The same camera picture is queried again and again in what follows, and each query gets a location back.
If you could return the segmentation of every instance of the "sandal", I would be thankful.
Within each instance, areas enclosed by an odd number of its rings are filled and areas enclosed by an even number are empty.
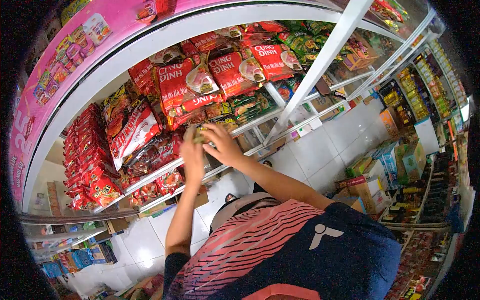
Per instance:
[[[271,162],[270,160],[264,161],[263,164],[264,164],[264,165],[267,165],[267,166],[269,166],[269,167],[271,167],[271,168],[273,168],[273,164],[272,164],[272,162]]]
[[[234,194],[228,194],[226,197],[225,197],[225,203],[230,203],[232,202],[233,200],[237,199],[237,197],[234,195]]]

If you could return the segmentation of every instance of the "white shelf post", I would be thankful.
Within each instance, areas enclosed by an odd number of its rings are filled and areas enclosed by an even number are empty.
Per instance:
[[[350,1],[345,8],[342,16],[338,20],[332,34],[328,38],[325,46],[320,51],[312,67],[308,71],[305,78],[300,83],[297,91],[293,95],[290,102],[285,107],[285,110],[278,118],[275,127],[269,133],[264,141],[264,145],[276,135],[285,129],[291,113],[300,105],[302,100],[308,95],[315,84],[320,80],[327,68],[333,62],[341,48],[345,45],[347,40],[357,28],[358,23],[363,19],[373,0],[355,0]]]

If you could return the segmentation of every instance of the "foot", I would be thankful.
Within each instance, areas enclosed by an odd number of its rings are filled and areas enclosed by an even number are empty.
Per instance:
[[[230,203],[230,201],[236,199],[237,197],[234,195],[234,194],[228,194],[226,197],[225,197],[225,203]]]

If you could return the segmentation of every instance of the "floor tile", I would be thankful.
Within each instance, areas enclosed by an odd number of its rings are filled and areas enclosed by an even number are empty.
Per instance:
[[[207,228],[210,230],[212,220],[218,210],[225,204],[225,197],[229,193],[243,197],[250,193],[250,187],[245,177],[239,171],[234,171],[223,176],[221,180],[210,187],[208,203],[197,208]]]
[[[165,256],[146,260],[137,264],[143,277],[156,276],[165,272]]]
[[[165,255],[165,248],[147,218],[131,223],[128,232],[120,236],[136,263]]]
[[[101,274],[103,283],[117,291],[127,288],[144,277],[136,264],[107,270]]]
[[[367,153],[369,150],[374,149],[382,141],[389,138],[389,135],[383,125],[380,117],[373,122],[367,130],[362,133],[358,139],[356,139],[352,144],[350,144],[340,156],[342,157],[343,163],[347,167],[351,164],[357,157]]]
[[[112,268],[119,268],[128,265],[135,264],[130,252],[128,252],[125,243],[123,242],[122,235],[117,235],[112,237],[110,240],[112,243],[113,253],[115,253],[115,257],[117,258],[117,263],[112,266]]]
[[[272,162],[273,169],[277,172],[302,182],[307,179],[288,146],[280,149],[280,151],[270,156],[268,160]]]
[[[313,189],[323,194],[335,190],[335,181],[345,178],[345,165],[340,156],[335,157],[325,167],[313,174],[308,181]]]
[[[194,256],[195,253],[197,253],[197,251],[205,244],[206,241],[207,241],[207,239],[201,240],[201,241],[198,242],[198,243],[192,244],[192,245],[190,246],[190,255],[191,255],[191,256]]]
[[[172,222],[173,215],[177,211],[177,208],[172,208],[169,211],[163,213],[162,215],[152,218],[149,217],[148,220],[152,224],[153,229],[155,230],[156,235],[160,239],[160,242],[165,245],[165,239],[167,238],[167,231]],[[202,218],[198,214],[197,210],[193,211],[193,224],[192,224],[192,244],[208,238],[210,229],[205,225]]]
[[[308,178],[338,155],[332,140],[323,127],[288,144],[298,164]]]

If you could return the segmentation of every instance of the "green noodle packet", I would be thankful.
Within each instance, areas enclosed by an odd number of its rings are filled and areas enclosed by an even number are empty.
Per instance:
[[[313,37],[303,32],[283,32],[277,35],[277,39],[300,56],[320,52],[320,47],[315,43]]]

